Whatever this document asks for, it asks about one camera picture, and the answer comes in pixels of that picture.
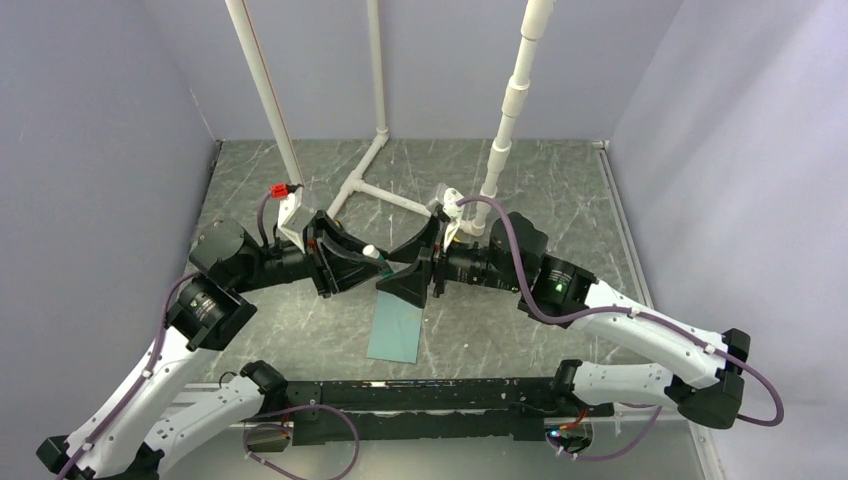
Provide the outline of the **teal envelope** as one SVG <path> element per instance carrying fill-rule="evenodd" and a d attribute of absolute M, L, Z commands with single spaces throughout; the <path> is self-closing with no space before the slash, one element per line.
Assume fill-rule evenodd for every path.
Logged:
<path fill-rule="evenodd" d="M 366 357 L 415 364 L 422 323 L 421 308 L 378 290 Z"/>

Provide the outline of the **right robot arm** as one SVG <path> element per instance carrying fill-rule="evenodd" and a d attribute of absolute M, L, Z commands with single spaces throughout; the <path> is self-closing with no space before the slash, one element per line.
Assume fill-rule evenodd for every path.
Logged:
<path fill-rule="evenodd" d="M 561 362 L 551 401 L 574 415 L 617 402 L 675 409 L 714 429 L 741 419 L 743 363 L 750 337 L 738 330 L 702 330 L 643 305 L 595 274 L 547 253 L 548 237 L 518 212 L 494 222 L 485 246 L 450 242 L 448 222 L 434 215 L 412 240 L 390 253 L 406 268 L 377 283 L 379 291 L 415 307 L 457 282 L 509 290 L 529 318 L 617 343 L 645 363 L 604 366 Z"/>

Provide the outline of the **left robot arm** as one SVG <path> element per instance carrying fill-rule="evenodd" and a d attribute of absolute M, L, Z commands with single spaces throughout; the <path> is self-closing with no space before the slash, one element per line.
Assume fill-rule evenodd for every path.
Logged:
<path fill-rule="evenodd" d="M 37 458 L 58 479 L 158 479 L 230 424 L 279 417 L 288 383 L 263 361 L 247 364 L 232 385 L 209 398 L 173 416 L 166 410 L 255 315 L 247 292 L 309 279 L 329 297 L 387 273 L 385 257 L 324 212 L 298 241 L 266 246 L 236 221 L 211 223 L 189 256 L 195 272 L 170 288 L 138 364 L 83 425 L 45 439 Z"/>

